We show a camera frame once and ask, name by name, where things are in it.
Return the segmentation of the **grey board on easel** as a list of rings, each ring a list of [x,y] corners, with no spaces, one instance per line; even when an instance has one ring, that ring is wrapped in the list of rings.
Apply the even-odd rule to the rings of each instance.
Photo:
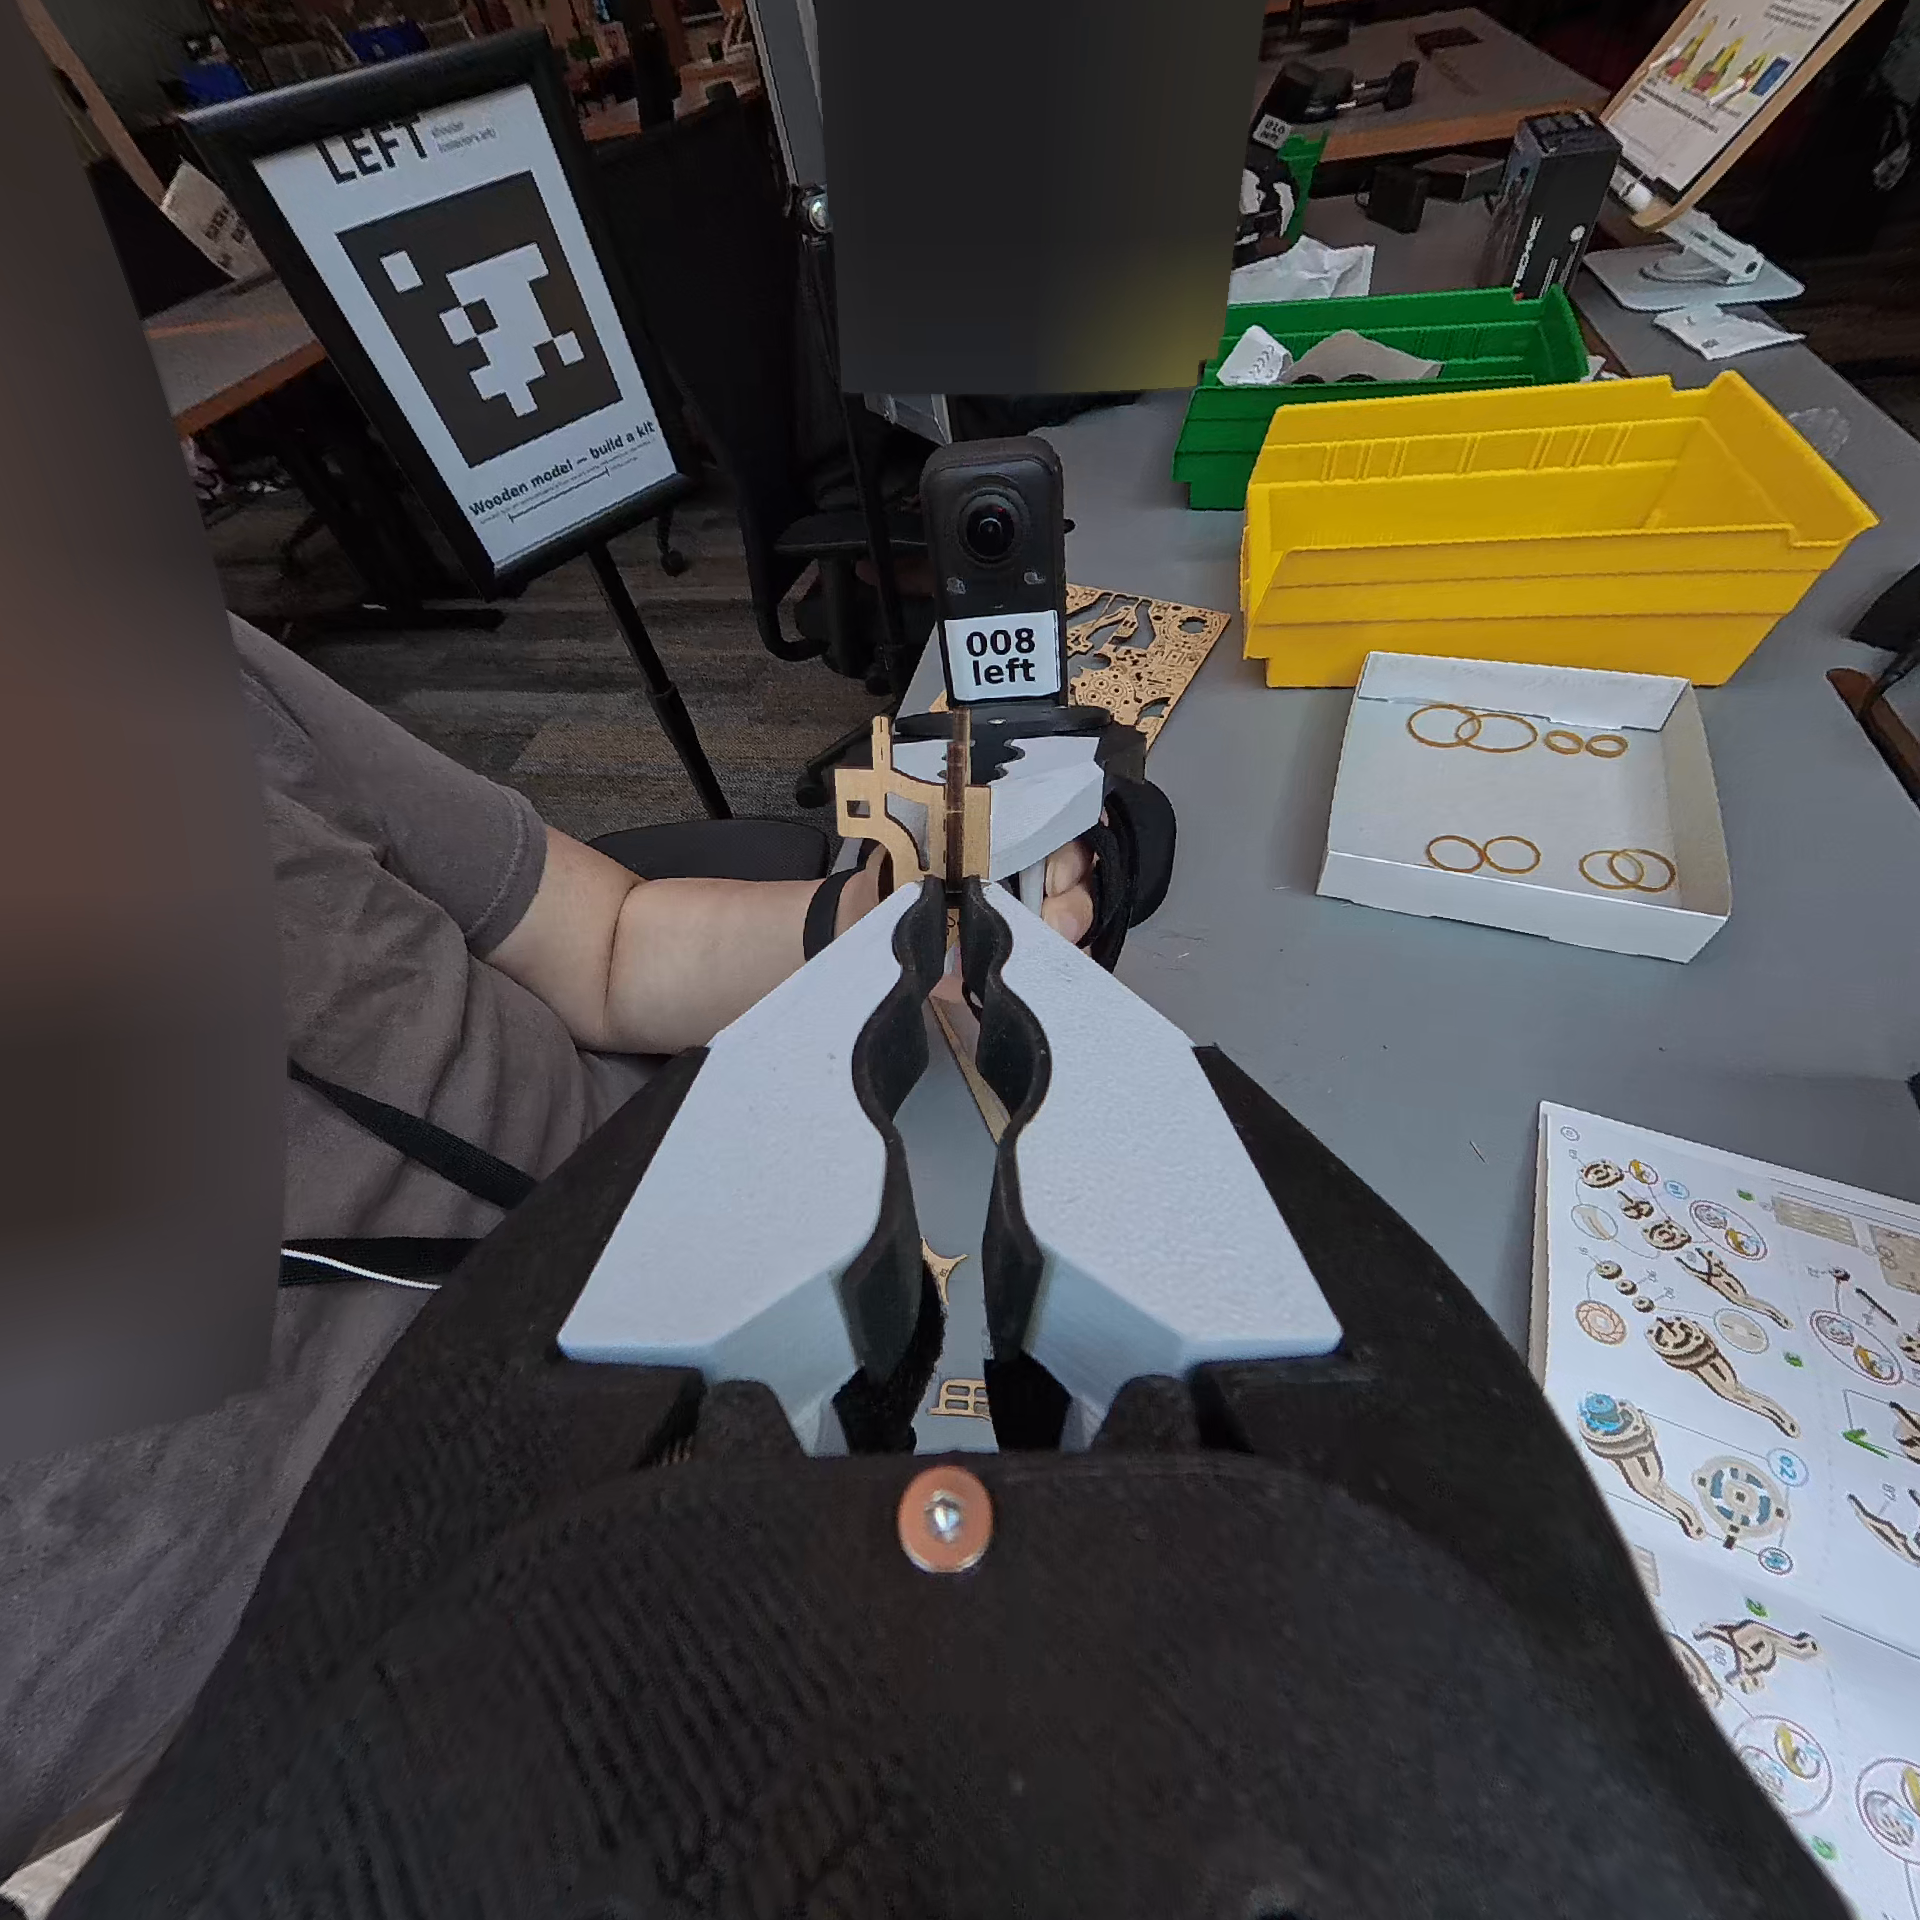
[[[799,227],[829,235],[818,8],[814,1],[747,1],[747,14]]]

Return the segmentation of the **crumpled white tissue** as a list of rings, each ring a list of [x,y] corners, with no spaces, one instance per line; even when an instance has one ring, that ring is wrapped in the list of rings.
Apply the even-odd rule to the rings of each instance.
[[[1373,285],[1375,247],[1327,247],[1300,235],[1287,252],[1231,270],[1230,305],[1295,303],[1366,297]]]

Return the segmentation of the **upright black carton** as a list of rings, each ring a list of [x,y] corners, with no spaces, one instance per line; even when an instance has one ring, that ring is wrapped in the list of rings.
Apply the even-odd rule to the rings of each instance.
[[[1516,300],[1567,287],[1594,238],[1621,157],[1611,131],[1585,110],[1519,120],[1492,200],[1477,283]]]

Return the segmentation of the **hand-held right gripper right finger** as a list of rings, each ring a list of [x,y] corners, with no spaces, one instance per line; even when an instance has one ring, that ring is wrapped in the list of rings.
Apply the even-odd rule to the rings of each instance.
[[[1143,1376],[1334,1353],[1210,1049],[998,884],[967,881],[958,951],[1004,1107],[978,1254],[996,1446],[1083,1449]]]

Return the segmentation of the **group of rubber bands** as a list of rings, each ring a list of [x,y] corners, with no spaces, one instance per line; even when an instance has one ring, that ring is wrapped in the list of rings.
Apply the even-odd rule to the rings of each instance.
[[[1573,761],[1618,761],[1633,750],[1633,736],[1618,729],[1580,732],[1522,711],[1465,704],[1418,705],[1404,729],[1409,741],[1426,752],[1467,752],[1490,758],[1548,752]],[[1537,880],[1545,870],[1545,852],[1522,831],[1481,838],[1438,831],[1423,844],[1423,863],[1453,875]],[[1677,863],[1657,847],[1591,847],[1577,855],[1575,877],[1607,896],[1667,896],[1677,886]]]

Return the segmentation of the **laser-cut wooden parts sheet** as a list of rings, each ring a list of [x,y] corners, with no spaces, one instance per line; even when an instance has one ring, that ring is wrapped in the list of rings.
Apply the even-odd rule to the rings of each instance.
[[[916,1444],[922,1454],[989,1454],[996,1435],[986,1383],[993,1342],[980,1233],[1004,1108],[975,1078],[962,1047],[975,1037],[975,1021],[956,999],[927,1001],[926,1035],[927,1067],[899,1115],[923,1254],[943,1308],[943,1340],[916,1413]]]
[[[1098,705],[1155,745],[1231,614],[1070,582],[1066,589],[1066,700]]]

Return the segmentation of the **white stand base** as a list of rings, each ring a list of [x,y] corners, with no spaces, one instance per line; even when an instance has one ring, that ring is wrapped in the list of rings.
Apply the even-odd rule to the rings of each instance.
[[[1698,207],[1677,212],[1641,247],[1591,248],[1586,270],[1611,300],[1644,315],[1775,303],[1805,293],[1802,279],[1719,229],[1714,216]]]

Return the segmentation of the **grey background table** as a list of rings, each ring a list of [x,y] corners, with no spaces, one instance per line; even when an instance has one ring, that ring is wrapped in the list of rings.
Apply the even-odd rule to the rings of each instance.
[[[1602,112],[1611,100],[1607,86],[1473,7],[1357,25],[1322,59],[1348,67],[1356,79],[1375,79],[1404,59],[1422,68],[1409,107],[1365,105],[1324,127],[1324,161],[1465,150],[1506,142],[1537,112]]]

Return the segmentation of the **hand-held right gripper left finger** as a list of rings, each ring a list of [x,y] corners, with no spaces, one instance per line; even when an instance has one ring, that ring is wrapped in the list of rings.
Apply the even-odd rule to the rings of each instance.
[[[765,1385],[804,1451],[908,1454],[941,1302],[897,1115],[941,884],[899,888],[697,1057],[561,1327],[569,1360]]]

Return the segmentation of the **brown pencil tool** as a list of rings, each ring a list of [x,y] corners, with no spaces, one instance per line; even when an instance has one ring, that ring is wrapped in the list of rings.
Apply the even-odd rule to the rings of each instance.
[[[1892,689],[1882,689],[1877,677],[1838,664],[1827,681],[1887,763],[1905,767],[1905,777],[1917,780],[1917,733],[1892,704],[1892,692],[1915,688],[1915,677],[1900,681]]]

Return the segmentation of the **wooden instruction board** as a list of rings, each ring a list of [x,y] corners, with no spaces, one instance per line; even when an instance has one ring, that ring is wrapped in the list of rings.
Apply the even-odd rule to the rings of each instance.
[[[1654,232],[1691,209],[1877,1],[1694,1],[1601,112],[1618,144],[1611,198]]]

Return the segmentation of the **person's left forearm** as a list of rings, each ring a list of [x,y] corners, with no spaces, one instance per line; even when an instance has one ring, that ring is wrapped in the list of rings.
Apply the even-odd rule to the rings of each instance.
[[[645,880],[548,830],[543,872],[487,961],[534,993],[579,1047],[706,1045],[804,961],[817,880]]]

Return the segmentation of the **pale cross-shaped wooden part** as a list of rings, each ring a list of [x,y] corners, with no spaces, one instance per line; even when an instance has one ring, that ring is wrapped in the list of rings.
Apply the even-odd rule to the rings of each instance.
[[[833,772],[835,820],[841,836],[878,844],[892,857],[892,872],[881,884],[881,896],[901,886],[919,888],[923,877],[943,881],[943,808],[926,819],[899,819],[897,800],[903,782],[897,780],[897,732],[887,715],[871,719],[871,763],[867,767],[841,763]],[[972,780],[967,788],[967,880],[987,855],[989,797]]]

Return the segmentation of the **illustrated instruction booklet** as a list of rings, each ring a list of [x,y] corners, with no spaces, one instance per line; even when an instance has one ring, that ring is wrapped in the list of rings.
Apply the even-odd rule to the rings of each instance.
[[[1723,1742],[1917,1915],[1915,1201],[1545,1101],[1530,1361]]]

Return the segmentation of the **framed marker sign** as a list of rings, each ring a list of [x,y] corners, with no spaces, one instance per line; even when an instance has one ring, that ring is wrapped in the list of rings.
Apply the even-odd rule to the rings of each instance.
[[[181,133],[477,593],[693,492],[539,29],[193,110]]]

